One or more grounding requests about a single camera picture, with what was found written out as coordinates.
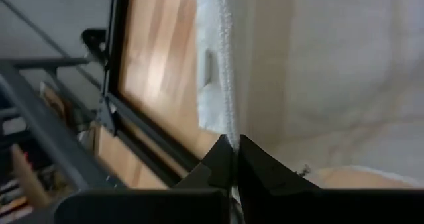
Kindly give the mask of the black aluminium table frame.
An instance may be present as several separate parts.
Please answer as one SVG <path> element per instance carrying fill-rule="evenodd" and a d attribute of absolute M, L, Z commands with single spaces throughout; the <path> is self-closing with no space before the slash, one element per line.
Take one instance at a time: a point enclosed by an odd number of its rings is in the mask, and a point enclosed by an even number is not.
<path fill-rule="evenodd" d="M 142 111 L 137 111 L 126 98 L 118 92 L 118 81 L 121 71 L 127 17 L 130 0 L 111 0 L 109 27 L 106 30 L 105 79 L 102 87 L 101 108 L 97 120 L 107 131 L 133 151 L 168 187 L 175 186 L 182 177 L 177 174 L 144 142 L 131 134 L 121 119 L 130 121 L 142 131 L 154 144 L 166 154 L 176 159 L 176 162 L 187 171 L 191 171 L 199 163 L 199 159 L 166 132 L 153 119 Z"/>

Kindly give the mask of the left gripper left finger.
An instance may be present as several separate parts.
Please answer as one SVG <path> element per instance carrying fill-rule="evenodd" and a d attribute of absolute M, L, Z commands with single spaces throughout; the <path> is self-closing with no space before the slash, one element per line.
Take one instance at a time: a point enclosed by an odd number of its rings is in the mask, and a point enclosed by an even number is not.
<path fill-rule="evenodd" d="M 167 190 L 89 190 L 61 201 L 54 224 L 234 224 L 233 150 L 221 135 L 203 160 Z"/>

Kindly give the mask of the white plaid towel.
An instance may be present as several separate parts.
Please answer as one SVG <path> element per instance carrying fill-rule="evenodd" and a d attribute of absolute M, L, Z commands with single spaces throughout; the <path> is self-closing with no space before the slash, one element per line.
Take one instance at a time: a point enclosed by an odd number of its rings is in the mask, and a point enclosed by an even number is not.
<path fill-rule="evenodd" d="M 322 187 L 424 188 L 424 0 L 197 0 L 198 125 Z"/>

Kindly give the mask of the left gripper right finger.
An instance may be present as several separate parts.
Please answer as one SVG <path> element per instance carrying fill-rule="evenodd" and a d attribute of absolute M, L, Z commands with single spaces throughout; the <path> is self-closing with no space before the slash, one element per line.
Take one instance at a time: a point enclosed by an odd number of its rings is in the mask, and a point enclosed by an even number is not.
<path fill-rule="evenodd" d="M 240 138 L 237 174 L 246 224 L 424 220 L 424 190 L 320 188 L 245 135 Z"/>

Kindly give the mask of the wooden workbench grey steel frame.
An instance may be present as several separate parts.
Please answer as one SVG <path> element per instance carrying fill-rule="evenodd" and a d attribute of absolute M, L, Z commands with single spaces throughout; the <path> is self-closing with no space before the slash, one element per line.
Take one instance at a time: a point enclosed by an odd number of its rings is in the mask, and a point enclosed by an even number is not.
<path fill-rule="evenodd" d="M 70 196 L 13 224 L 119 224 L 123 219 L 111 194 L 123 183 L 86 151 L 8 62 L 0 62 L 0 91 L 17 108 L 44 152 L 76 188 Z"/>

